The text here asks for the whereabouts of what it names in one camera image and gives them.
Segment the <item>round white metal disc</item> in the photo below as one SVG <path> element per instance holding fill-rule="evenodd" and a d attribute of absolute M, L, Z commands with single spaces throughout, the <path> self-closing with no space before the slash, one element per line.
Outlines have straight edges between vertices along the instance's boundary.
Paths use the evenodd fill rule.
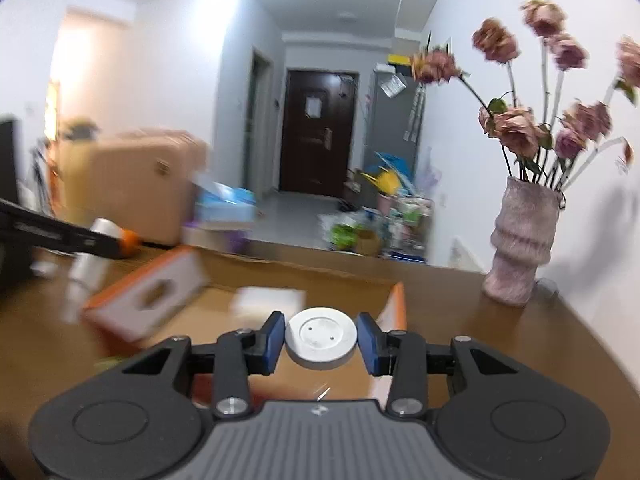
<path fill-rule="evenodd" d="M 286 352 L 307 370 L 335 370 L 349 361 L 356 344 L 356 324 L 340 310 L 309 308 L 286 322 Z"/>

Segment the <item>small white tube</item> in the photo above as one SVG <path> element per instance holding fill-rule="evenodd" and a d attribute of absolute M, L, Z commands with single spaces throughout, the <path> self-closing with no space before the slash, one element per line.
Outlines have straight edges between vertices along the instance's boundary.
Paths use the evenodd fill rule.
<path fill-rule="evenodd" d="M 90 254 L 79 254 L 70 268 L 65 299 L 61 313 L 62 321 L 76 324 L 82 308 L 102 285 L 110 266 L 109 258 Z"/>

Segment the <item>black paper bag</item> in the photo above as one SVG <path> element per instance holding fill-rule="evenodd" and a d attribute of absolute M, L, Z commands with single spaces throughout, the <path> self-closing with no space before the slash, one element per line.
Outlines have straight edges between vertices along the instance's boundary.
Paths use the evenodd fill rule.
<path fill-rule="evenodd" d="M 16 120 L 13 117 L 1 119 L 1 180 L 0 192 L 2 200 L 17 204 L 18 197 L 14 133 Z M 1 237 L 1 291 L 5 292 L 16 281 L 24 278 L 28 270 L 29 253 L 24 246 Z"/>

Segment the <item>clear plastic swab container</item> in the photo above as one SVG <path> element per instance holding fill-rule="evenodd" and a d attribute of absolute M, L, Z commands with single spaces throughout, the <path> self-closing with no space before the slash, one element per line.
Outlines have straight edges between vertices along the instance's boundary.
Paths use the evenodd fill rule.
<path fill-rule="evenodd" d="M 286 318 L 296 315 L 305 307 L 306 292 L 292 288 L 242 287 L 230 304 L 230 311 L 241 318 L 265 320 L 272 312 L 281 312 Z"/>

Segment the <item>orange cardboard box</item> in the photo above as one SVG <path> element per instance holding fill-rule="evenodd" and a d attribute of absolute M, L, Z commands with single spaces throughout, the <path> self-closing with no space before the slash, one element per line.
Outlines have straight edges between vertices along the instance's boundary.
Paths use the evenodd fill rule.
<path fill-rule="evenodd" d="M 292 262 L 256 260 L 182 246 L 105 287 L 82 309 L 107 356 L 132 356 L 169 336 L 215 342 L 236 328 L 257 330 L 272 311 L 288 322 L 304 309 L 369 312 L 382 330 L 407 328 L 404 285 Z M 389 377 L 368 375 L 354 350 L 334 370 L 307 370 L 283 348 L 274 373 L 250 377 L 255 402 L 375 399 Z"/>

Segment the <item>orange fruit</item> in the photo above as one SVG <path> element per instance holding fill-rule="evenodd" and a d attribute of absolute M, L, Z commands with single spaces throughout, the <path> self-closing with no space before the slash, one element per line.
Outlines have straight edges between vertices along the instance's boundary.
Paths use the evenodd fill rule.
<path fill-rule="evenodd" d="M 119 239 L 119 249 L 122 258 L 131 258 L 140 252 L 140 238 L 134 231 L 122 229 Z"/>

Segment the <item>pink ribbed suitcase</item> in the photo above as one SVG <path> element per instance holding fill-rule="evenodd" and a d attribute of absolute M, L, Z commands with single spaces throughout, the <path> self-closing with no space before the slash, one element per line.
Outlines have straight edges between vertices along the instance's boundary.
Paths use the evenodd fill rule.
<path fill-rule="evenodd" d="M 145 242 L 174 246 L 191 218 L 192 178 L 206 168 L 207 152 L 191 133 L 163 128 L 65 140 L 58 151 L 60 215 L 80 226 L 104 218 Z"/>

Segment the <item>cluttered storage cart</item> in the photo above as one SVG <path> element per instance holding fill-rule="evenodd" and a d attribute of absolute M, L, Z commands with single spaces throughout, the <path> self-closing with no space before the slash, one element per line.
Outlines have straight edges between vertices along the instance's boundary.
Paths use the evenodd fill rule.
<path fill-rule="evenodd" d="M 412 183 L 404 160 L 377 152 L 369 170 L 354 172 L 335 214 L 318 217 L 320 240 L 334 252 L 427 263 L 434 203 Z"/>

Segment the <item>blue tissue box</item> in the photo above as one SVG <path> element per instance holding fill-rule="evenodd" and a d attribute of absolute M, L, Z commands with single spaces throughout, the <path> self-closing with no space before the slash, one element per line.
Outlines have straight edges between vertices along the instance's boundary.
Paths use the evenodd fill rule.
<path fill-rule="evenodd" d="M 196 186 L 194 220 L 201 224 L 253 224 L 256 219 L 256 200 L 246 188 L 214 181 L 206 172 L 194 174 Z"/>

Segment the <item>pink ceramic vase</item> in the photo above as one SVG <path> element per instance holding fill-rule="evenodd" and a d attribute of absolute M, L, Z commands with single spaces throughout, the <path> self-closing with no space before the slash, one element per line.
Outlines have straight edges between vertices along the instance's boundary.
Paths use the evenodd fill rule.
<path fill-rule="evenodd" d="M 533 295 L 536 273 L 551 259 L 561 195 L 536 183 L 510 177 L 491 233 L 495 248 L 483 292 L 514 307 Z"/>

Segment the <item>grey refrigerator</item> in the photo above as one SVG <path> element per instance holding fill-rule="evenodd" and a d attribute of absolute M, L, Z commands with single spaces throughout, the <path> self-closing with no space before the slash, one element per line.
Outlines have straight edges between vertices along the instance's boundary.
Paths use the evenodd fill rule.
<path fill-rule="evenodd" d="M 377 167 L 378 153 L 401 159 L 400 169 L 407 169 L 412 179 L 416 170 L 418 141 L 409 130 L 410 119 L 416 119 L 419 87 L 410 74 L 385 73 L 376 70 L 371 76 L 370 106 L 364 140 L 364 168 Z"/>

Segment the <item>dried pink rose bouquet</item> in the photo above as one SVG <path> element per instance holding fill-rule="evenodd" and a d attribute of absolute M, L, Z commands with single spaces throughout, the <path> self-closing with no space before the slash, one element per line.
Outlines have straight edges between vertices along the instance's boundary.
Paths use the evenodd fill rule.
<path fill-rule="evenodd" d="M 478 123 L 484 136 L 499 143 L 510 181 L 539 192 L 563 195 L 593 161 L 618 146 L 620 168 L 634 162 L 634 149 L 623 136 L 613 136 L 611 102 L 615 93 L 631 105 L 639 103 L 639 45 L 623 36 L 616 46 L 617 70 L 604 97 L 592 104 L 575 100 L 562 107 L 564 79 L 571 70 L 587 66 L 587 50 L 569 34 L 564 11 L 550 0 L 528 0 L 520 10 L 523 22 L 540 45 L 541 111 L 522 100 L 513 65 L 520 56 L 518 38 L 498 18 L 486 18 L 473 32 L 472 46 L 485 61 L 502 66 L 509 88 L 485 100 L 474 90 L 470 75 L 459 66 L 449 44 L 424 46 L 410 55 L 408 67 L 420 90 L 457 81 L 478 104 Z"/>

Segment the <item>dark brown door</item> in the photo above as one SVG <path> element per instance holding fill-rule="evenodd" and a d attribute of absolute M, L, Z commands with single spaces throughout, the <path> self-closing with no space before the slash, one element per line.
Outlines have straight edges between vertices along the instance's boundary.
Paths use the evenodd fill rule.
<path fill-rule="evenodd" d="M 289 70 L 282 119 L 279 188 L 340 197 L 347 178 L 358 75 Z"/>

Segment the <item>yellow box on refrigerator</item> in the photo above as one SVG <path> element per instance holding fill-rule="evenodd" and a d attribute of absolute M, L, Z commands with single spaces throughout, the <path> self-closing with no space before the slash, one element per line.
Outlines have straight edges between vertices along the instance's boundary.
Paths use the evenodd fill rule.
<path fill-rule="evenodd" d="M 387 57 L 387 63 L 390 65 L 410 66 L 411 56 L 401 54 L 390 54 Z"/>

